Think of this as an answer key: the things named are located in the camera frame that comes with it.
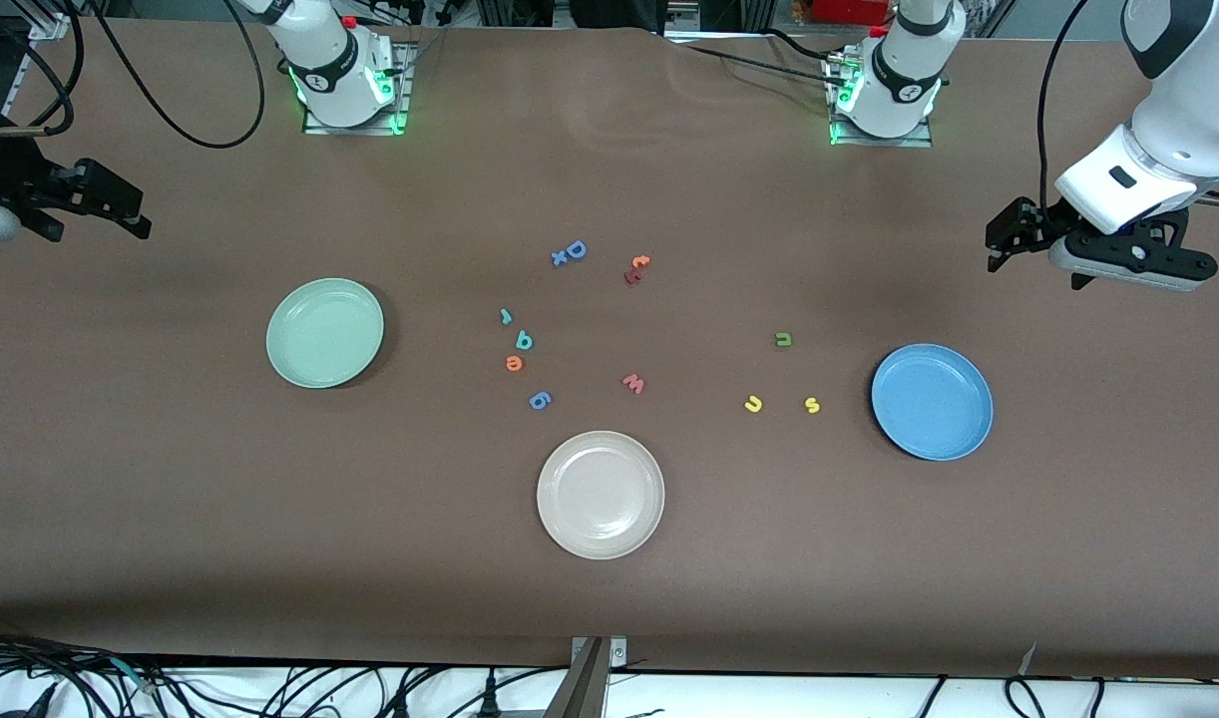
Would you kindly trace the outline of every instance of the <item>mint green plate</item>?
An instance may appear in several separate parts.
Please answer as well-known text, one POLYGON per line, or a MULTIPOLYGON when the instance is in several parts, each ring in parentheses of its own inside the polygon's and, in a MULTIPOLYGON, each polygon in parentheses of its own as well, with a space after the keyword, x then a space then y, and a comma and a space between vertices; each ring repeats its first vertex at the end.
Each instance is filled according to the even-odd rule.
POLYGON ((272 368, 305 388, 339 386, 368 367, 383 343, 383 308, 368 289, 343 278, 306 283, 268 321, 272 368))

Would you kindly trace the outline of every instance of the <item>red container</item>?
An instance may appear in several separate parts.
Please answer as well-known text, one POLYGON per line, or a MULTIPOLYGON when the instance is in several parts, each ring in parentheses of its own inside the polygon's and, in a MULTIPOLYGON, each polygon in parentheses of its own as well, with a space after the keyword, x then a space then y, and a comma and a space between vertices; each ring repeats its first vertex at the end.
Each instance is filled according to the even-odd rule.
POLYGON ((820 23, 855 26, 884 24, 889 17, 887 0, 814 0, 811 17, 820 23))

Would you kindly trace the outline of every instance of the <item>plate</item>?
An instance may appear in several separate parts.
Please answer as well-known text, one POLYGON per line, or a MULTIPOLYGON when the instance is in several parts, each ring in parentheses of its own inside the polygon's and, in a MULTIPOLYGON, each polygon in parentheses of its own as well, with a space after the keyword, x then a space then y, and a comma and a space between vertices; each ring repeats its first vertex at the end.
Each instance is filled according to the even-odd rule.
POLYGON ((892 444, 919 458, 953 461, 986 441, 993 406, 983 373, 958 351, 911 344, 885 356, 870 406, 892 444))
POLYGON ((663 472, 618 432, 566 440, 538 475, 538 514, 561 549, 606 561, 636 551, 663 518, 663 472))
POLYGON ((383 308, 368 289, 343 278, 290 293, 268 321, 267 350, 282 378, 305 388, 339 386, 362 373, 383 341, 383 308))

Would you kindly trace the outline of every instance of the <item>brown table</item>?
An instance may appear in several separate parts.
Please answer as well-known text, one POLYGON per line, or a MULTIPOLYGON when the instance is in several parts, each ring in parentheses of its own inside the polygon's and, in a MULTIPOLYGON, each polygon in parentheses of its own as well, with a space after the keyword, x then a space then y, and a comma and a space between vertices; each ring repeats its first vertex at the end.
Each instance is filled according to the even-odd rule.
MULTIPOLYGON (((187 128, 244 127, 232 26, 117 28, 187 128)), ((984 268, 984 224, 1036 190, 1047 44, 965 41, 935 149, 885 151, 829 145, 807 82, 638 30, 451 30, 408 134, 304 137, 256 32, 263 127, 205 151, 87 35, 79 118, 43 146, 129 178, 155 227, 66 217, 60 245, 0 246, 0 627, 517 663, 625 633, 656 667, 785 672, 1009 673, 1039 641, 1034 672, 1219 677, 1219 277, 1072 293, 1042 258, 984 268), (551 268, 575 239, 588 258, 551 268), (653 265, 628 289, 634 255, 653 265), (317 277, 367 283, 390 321, 332 391, 263 349, 317 277), (992 386, 965 460, 911 458, 870 417, 875 364, 914 341, 992 386), (564 553, 534 506, 546 455, 595 428, 667 478, 653 540, 611 562, 564 553)), ((1053 173, 1146 88, 1123 45, 1067 46, 1053 173)), ((46 93, 30 78, 18 117, 46 93)), ((1189 244, 1219 258, 1218 210, 1189 244)))

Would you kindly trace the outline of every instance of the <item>plate rim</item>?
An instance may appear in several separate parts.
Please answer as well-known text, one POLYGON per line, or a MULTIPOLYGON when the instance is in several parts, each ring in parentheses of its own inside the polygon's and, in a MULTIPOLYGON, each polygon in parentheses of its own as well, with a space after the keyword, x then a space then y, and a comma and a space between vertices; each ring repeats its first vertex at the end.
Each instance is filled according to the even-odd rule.
POLYGON ((378 350, 380 350, 383 346, 383 335, 385 335, 386 329, 388 329, 388 318, 383 315, 383 305, 378 304, 378 297, 374 296, 374 293, 367 289, 367 286, 363 285, 363 283, 360 283, 357 280, 350 280, 350 278, 347 277, 319 277, 316 280, 302 283, 302 285, 294 288, 294 290, 290 290, 290 293, 286 294, 284 299, 282 299, 282 301, 278 301, 277 308, 272 311, 272 317, 268 317, 268 327, 263 332, 263 351, 268 357, 268 363, 272 364, 272 371, 275 371, 278 377, 282 377, 283 380, 290 382, 291 385, 302 388, 340 386, 344 385, 344 383, 355 380, 355 378, 357 378, 360 373, 364 372, 369 367, 369 364, 374 362, 374 358, 378 356, 378 350), (369 356, 367 356, 366 362, 362 363, 360 368, 355 373, 351 373, 349 377, 345 377, 338 382, 304 383, 300 380, 295 380, 294 378, 290 378, 289 375, 286 375, 286 372, 284 372, 282 367, 278 367, 277 360, 273 358, 272 354, 272 328, 278 323, 277 322, 278 317, 283 317, 283 323, 285 322, 284 316, 289 313, 290 310, 288 305, 290 304, 291 299, 295 299, 295 295, 299 295, 300 293, 308 293, 310 290, 313 289, 315 285, 321 285, 322 283, 341 283, 344 286, 349 288, 350 290, 354 290, 355 294, 360 296, 360 299, 366 300, 368 305, 373 306, 374 313, 377 313, 378 317, 378 341, 374 343, 374 347, 371 351, 369 356))
POLYGON ((566 551, 566 553, 578 556, 578 558, 585 558, 588 561, 613 561, 616 558, 623 558, 623 556, 627 556, 629 553, 633 553, 633 551, 639 550, 642 545, 645 545, 645 542, 650 541, 651 536, 655 535, 655 531, 658 530, 658 524, 663 519, 663 511, 667 507, 667 478, 663 475, 663 468, 658 463, 658 458, 656 458, 655 453, 650 451, 649 446, 641 444, 641 441, 636 441, 636 438, 633 438, 631 435, 625 435, 624 433, 616 432, 613 429, 590 429, 588 432, 580 432, 578 433, 578 435, 572 435, 567 440, 561 441, 561 444, 557 445, 551 453, 546 455, 546 460, 542 461, 542 467, 540 468, 540 472, 538 472, 538 482, 534 490, 534 505, 538 508, 538 514, 540 514, 540 523, 542 525, 542 530, 545 530, 546 535, 549 535, 549 538, 551 538, 551 540, 553 540, 556 545, 560 545, 561 549, 566 551), (645 457, 650 460, 650 463, 653 464, 656 472, 658 472, 658 510, 656 510, 655 517, 651 519, 650 530, 646 530, 645 534, 640 536, 640 540, 635 541, 633 545, 629 545, 629 549, 618 551, 618 553, 613 553, 610 556, 586 556, 584 553, 580 553, 580 551, 575 551, 573 546, 566 545, 564 541, 560 540, 560 538, 557 538, 552 533, 549 517, 546 517, 546 514, 542 512, 541 497, 542 497, 542 485, 545 485, 546 468, 549 468, 550 464, 553 463, 553 458, 558 453, 561 453, 561 450, 563 450, 569 444, 573 444, 573 441, 581 440, 581 438, 588 435, 606 435, 606 436, 614 436, 618 440, 627 440, 629 445, 633 445, 635 446, 635 449, 641 450, 645 453, 645 457))
MULTIPOLYGON (((937 356, 937 360, 939 362, 941 362, 942 361, 941 356, 937 356)), ((897 449, 901 449, 902 451, 909 453, 911 456, 914 456, 915 458, 923 458, 925 461, 957 461, 978 451, 980 446, 986 444, 986 438, 991 435, 991 427, 993 425, 993 423, 996 423, 996 397, 993 397, 991 394, 991 386, 990 383, 986 380, 986 375, 983 374, 983 371, 978 368, 978 364, 974 364, 973 360, 970 360, 969 356, 964 356, 959 351, 948 347, 946 345, 920 341, 894 349, 887 356, 885 356, 885 358, 880 362, 879 367, 876 367, 875 374, 870 378, 870 412, 875 414, 875 422, 880 425, 880 430, 884 433, 884 436, 887 436, 887 440, 892 441, 892 444, 896 445, 897 449), (981 432, 979 432, 978 440, 972 441, 970 445, 965 445, 964 450, 957 451, 954 453, 934 456, 934 455, 924 455, 920 451, 912 450, 911 446, 907 446, 895 435, 892 435, 891 432, 889 432, 889 428, 884 423, 884 418, 880 417, 880 405, 876 401, 876 391, 880 385, 880 378, 887 375, 889 371, 892 371, 891 366, 892 362, 897 362, 897 360, 904 360, 907 355, 923 354, 925 350, 933 351, 933 354, 947 354, 954 356, 956 360, 961 360, 961 362, 964 362, 967 367, 973 369, 975 377, 978 377, 978 382, 980 382, 980 388, 983 388, 983 395, 986 399, 986 406, 985 406, 986 425, 983 427, 981 432)))

